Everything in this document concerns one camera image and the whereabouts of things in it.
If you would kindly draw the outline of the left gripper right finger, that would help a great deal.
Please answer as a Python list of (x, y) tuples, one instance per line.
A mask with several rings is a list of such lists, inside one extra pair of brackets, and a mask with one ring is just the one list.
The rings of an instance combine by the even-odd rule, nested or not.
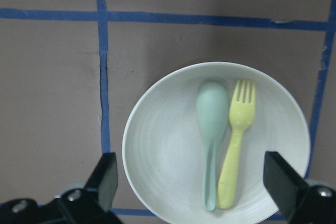
[(263, 183), (284, 218), (292, 221), (308, 191), (308, 183), (275, 151), (265, 152)]

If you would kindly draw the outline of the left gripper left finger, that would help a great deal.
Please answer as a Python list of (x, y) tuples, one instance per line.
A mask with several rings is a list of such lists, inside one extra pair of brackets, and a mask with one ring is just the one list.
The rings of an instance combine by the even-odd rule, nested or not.
[(109, 211), (118, 187), (118, 169), (115, 153), (104, 153), (85, 183), (84, 189), (104, 210)]

